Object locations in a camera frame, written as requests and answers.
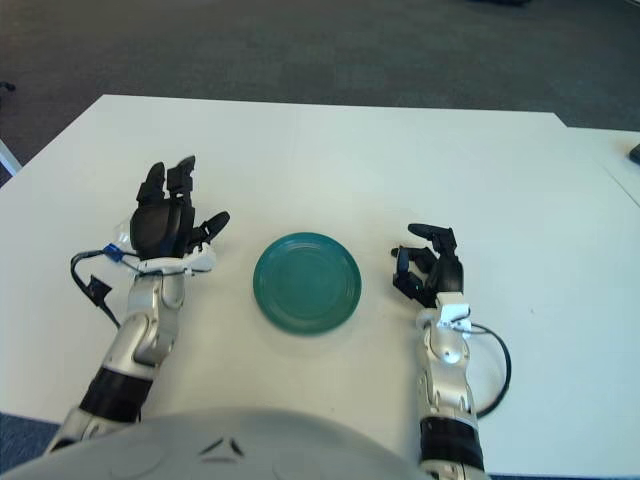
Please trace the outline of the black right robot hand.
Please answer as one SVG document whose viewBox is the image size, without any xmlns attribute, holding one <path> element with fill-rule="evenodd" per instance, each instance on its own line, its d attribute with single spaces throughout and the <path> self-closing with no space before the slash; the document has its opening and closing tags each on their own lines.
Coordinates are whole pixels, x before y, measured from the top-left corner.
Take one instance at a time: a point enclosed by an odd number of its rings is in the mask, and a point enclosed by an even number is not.
<svg viewBox="0 0 640 480">
<path fill-rule="evenodd" d="M 462 293 L 464 269 L 456 254 L 453 229 L 411 223 L 408 231 L 425 239 L 431 246 L 399 246 L 391 250 L 391 256 L 396 259 L 393 286 L 425 308 L 435 308 L 440 293 Z"/>
</svg>

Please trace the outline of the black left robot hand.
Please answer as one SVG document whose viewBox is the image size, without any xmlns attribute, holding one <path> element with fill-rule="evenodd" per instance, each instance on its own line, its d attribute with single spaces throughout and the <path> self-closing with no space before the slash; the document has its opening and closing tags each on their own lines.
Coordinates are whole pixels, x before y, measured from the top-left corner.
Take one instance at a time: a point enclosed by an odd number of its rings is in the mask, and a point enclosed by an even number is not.
<svg viewBox="0 0 640 480">
<path fill-rule="evenodd" d="M 140 259 L 183 258 L 211 243 L 228 224 L 226 211 L 195 224 L 191 200 L 195 162 L 189 156 L 170 169 L 157 162 L 141 183 L 129 223 L 131 245 Z"/>
</svg>

